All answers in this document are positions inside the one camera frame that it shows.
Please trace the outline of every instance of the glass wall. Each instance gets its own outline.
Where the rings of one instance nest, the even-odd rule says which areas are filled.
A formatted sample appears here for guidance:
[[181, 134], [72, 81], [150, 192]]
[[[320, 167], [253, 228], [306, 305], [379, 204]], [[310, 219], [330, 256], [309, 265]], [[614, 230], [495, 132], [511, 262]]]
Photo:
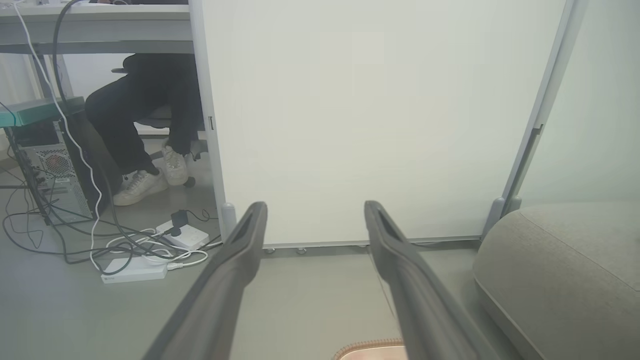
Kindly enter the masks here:
[[640, 199], [640, 2], [592, 0], [518, 196]]

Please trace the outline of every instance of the black pants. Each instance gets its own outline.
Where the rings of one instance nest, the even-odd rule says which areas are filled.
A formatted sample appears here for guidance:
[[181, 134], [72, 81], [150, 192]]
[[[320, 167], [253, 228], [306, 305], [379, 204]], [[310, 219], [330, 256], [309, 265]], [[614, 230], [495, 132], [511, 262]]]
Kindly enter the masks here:
[[87, 119], [101, 135], [123, 174], [155, 169], [134, 122], [169, 104], [169, 145], [188, 154], [202, 123], [195, 59], [190, 54], [136, 54], [123, 63], [127, 75], [87, 97]]

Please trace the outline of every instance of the gray floor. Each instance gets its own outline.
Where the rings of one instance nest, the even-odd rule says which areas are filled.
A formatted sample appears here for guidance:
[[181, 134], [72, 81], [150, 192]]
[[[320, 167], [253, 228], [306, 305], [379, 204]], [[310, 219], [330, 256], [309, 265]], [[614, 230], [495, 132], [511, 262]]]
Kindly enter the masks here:
[[[149, 151], [159, 141], [146, 140]], [[143, 229], [168, 220], [171, 212], [207, 209], [215, 214], [208, 159], [189, 164], [192, 189], [173, 187], [128, 208], [118, 208], [123, 225]], [[0, 184], [18, 181], [0, 174]], [[11, 190], [0, 190], [4, 204]], [[22, 192], [9, 212], [25, 210]], [[24, 215], [14, 218], [24, 230]], [[217, 235], [215, 221], [192, 222]], [[59, 250], [60, 240], [41, 220], [41, 249]], [[87, 249], [88, 236], [60, 227], [68, 251]], [[99, 232], [112, 233], [110, 226]], [[23, 234], [12, 237], [25, 246]], [[503, 358], [517, 358], [501, 332], [479, 307], [472, 287], [474, 242], [436, 245], [421, 254], [441, 275], [456, 301], [477, 326], [501, 346]], [[164, 280], [105, 285], [90, 263], [67, 265], [60, 256], [32, 254], [0, 234], [0, 355], [3, 359], [140, 359], [203, 266], [183, 268]], [[356, 341], [400, 337], [388, 286], [380, 280], [368, 249], [310, 249], [305, 255], [278, 250], [265, 255], [246, 289], [232, 348], [233, 360], [330, 359]]]

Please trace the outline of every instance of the chair wheel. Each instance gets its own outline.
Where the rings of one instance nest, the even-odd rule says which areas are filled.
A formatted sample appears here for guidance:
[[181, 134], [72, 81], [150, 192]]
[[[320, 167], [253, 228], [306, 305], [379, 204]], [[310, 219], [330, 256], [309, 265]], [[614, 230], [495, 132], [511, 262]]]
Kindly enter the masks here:
[[193, 176], [189, 176], [189, 179], [187, 179], [187, 181], [182, 185], [185, 188], [192, 188], [194, 185], [196, 185], [196, 179], [194, 179]]

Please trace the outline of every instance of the computer tower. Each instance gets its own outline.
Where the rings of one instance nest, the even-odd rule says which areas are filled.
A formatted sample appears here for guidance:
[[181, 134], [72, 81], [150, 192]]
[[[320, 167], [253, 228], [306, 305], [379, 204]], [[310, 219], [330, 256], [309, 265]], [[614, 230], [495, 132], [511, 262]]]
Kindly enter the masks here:
[[43, 120], [12, 127], [7, 132], [40, 212], [48, 223], [54, 225], [95, 218], [95, 205], [99, 198], [92, 184], [90, 169], [80, 158], [78, 148], [69, 138], [69, 131], [82, 147], [84, 159], [93, 168], [93, 178], [102, 192], [99, 212], [111, 202], [106, 180], [114, 193], [122, 184], [118, 167], [84, 115], [84, 101], [81, 104], [70, 111], [68, 130], [57, 113], [43, 117]]

